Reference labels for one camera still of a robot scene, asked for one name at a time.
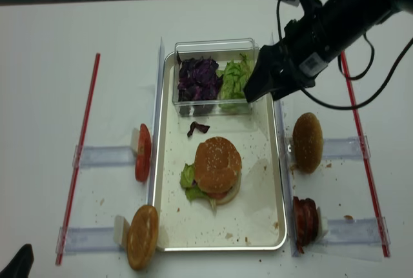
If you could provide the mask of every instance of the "clear plastic container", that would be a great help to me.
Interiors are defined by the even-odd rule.
[[[259,48],[251,38],[231,39],[222,41],[199,41],[193,43],[177,43],[175,45],[174,91],[172,102],[179,115],[237,115],[249,114],[251,106],[246,99],[217,99],[208,101],[179,101],[179,69],[177,55],[182,61],[211,57],[218,63],[218,70],[224,70],[231,60],[241,62],[240,54],[246,54],[250,63],[251,72],[254,69]]]

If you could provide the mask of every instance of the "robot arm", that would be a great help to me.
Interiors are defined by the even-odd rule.
[[[264,46],[244,88],[249,103],[271,93],[274,100],[315,86],[317,75],[372,26],[399,11],[413,13],[413,0],[282,0],[300,2],[304,16],[291,20],[285,37]]]

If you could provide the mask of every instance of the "bun top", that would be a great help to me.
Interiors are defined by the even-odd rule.
[[[223,137],[200,143],[196,150],[194,179],[206,193],[223,193],[237,183],[241,175],[241,156],[235,146]]]
[[[292,141],[298,168],[311,174],[323,156],[323,131],[316,115],[307,112],[298,118],[292,132]]]

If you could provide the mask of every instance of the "red line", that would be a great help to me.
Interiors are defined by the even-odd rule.
[[[92,79],[90,80],[88,101],[86,102],[85,115],[83,116],[83,124],[82,124],[82,130],[80,133],[78,148],[81,148],[85,141],[86,129],[88,127],[90,107],[92,105],[93,91],[95,89],[97,69],[99,68],[100,58],[101,58],[101,54],[96,54],[95,66],[93,67]],[[63,219],[63,229],[61,233],[61,245],[59,247],[59,251],[63,251],[63,248],[65,247],[66,231],[69,226],[70,211],[72,210],[72,203],[73,203],[73,197],[75,194],[75,185],[76,185],[78,173],[79,173],[79,167],[73,168],[72,182],[70,183],[69,196],[68,196],[67,204],[66,204],[65,218]],[[62,258],[63,258],[63,253],[59,253],[56,257],[56,263],[55,263],[57,266],[62,264]]]
[[[348,71],[348,65],[347,65],[347,60],[346,60],[346,55],[344,51],[341,53],[341,63],[343,65],[343,70],[344,74],[346,76],[350,76],[350,72]],[[348,94],[350,96],[350,101],[351,105],[354,106],[356,105],[356,97],[354,96],[354,90],[353,90],[353,84],[351,81],[347,80],[347,88],[348,88]],[[356,122],[356,128],[357,128],[357,133],[360,138],[360,141],[364,138],[364,133],[363,133],[363,128],[361,127],[361,121],[360,121],[360,116],[359,112],[357,109],[353,109],[353,115],[354,115],[354,120]],[[374,207],[374,213],[377,218],[382,218],[381,215],[381,210],[380,210],[380,205],[379,205],[379,198],[377,197],[376,193],[376,186],[374,185],[374,180],[373,180],[373,171],[372,167],[370,165],[370,159],[365,156],[366,150],[365,150],[365,143],[361,143],[361,149],[363,150],[363,156],[364,156],[364,167],[366,169],[366,174],[367,174],[367,181],[368,181],[368,186],[370,187],[370,194],[372,196],[372,201],[373,201],[373,207]],[[379,231],[381,234],[381,239],[384,241],[385,235],[383,231],[383,227],[381,223],[379,223]],[[383,255],[385,257],[390,257],[390,249],[388,247],[388,244],[383,244],[382,246],[383,249]]]

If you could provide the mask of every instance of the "red cabbage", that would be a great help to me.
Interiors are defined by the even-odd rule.
[[[189,132],[186,135],[188,137],[191,137],[192,134],[194,133],[195,129],[198,129],[200,132],[205,134],[205,133],[208,132],[209,128],[210,128],[209,125],[203,125],[203,124],[200,124],[200,123],[194,121],[194,122],[191,123],[190,128],[189,128]]]
[[[218,77],[218,64],[211,57],[204,59],[187,59],[179,63],[178,101],[208,101],[216,99],[223,84],[223,75]],[[211,111],[209,105],[198,106],[199,113]]]

